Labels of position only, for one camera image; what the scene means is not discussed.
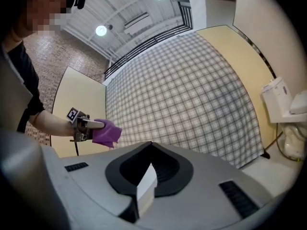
ceiling light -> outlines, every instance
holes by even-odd
[[[98,36],[104,36],[106,35],[107,29],[104,25],[100,25],[96,28],[96,34]]]

black cable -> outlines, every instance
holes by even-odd
[[[296,161],[296,162],[304,161],[303,159],[294,158],[294,157],[285,155],[285,154],[283,153],[283,151],[281,150],[281,148],[279,147],[279,144],[278,144],[278,124],[276,124],[276,144],[277,144],[277,147],[278,147],[279,152],[280,152],[286,159],[291,160],[291,161]]]
[[[279,139],[279,137],[282,136],[282,134],[283,132],[280,132],[280,134],[274,139],[274,141],[272,141],[270,145],[268,145],[264,150],[266,151],[267,149],[269,149],[277,141],[277,139]]]
[[[75,148],[76,148],[76,153],[77,153],[77,156],[78,156],[79,155],[79,151],[78,151],[77,142],[75,142]]]

yellow wall panel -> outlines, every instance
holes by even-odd
[[[66,119],[72,107],[89,114],[90,119],[106,118],[106,86],[68,67],[59,85],[52,113]],[[51,136],[51,146],[60,158],[77,155],[71,139]],[[109,150],[91,140],[78,142],[78,149],[79,155]]]
[[[197,32],[207,40],[232,66],[254,105],[264,148],[276,136],[276,125],[270,123],[265,103],[261,98],[262,87],[273,79],[267,65],[252,46],[228,26],[216,26]]]

white appliance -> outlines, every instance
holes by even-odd
[[[284,153],[298,159],[304,158],[307,139],[307,90],[292,99],[287,85],[278,77],[263,87],[262,96],[271,123],[283,124],[286,136]]]

black vent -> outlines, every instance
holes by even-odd
[[[233,182],[219,184],[242,218],[254,214],[259,207]]]
[[[82,163],[76,163],[76,164],[65,166],[65,169],[68,172],[71,172],[71,171],[76,171],[76,170],[82,169],[82,168],[87,167],[87,166],[88,166],[87,163],[82,162]]]

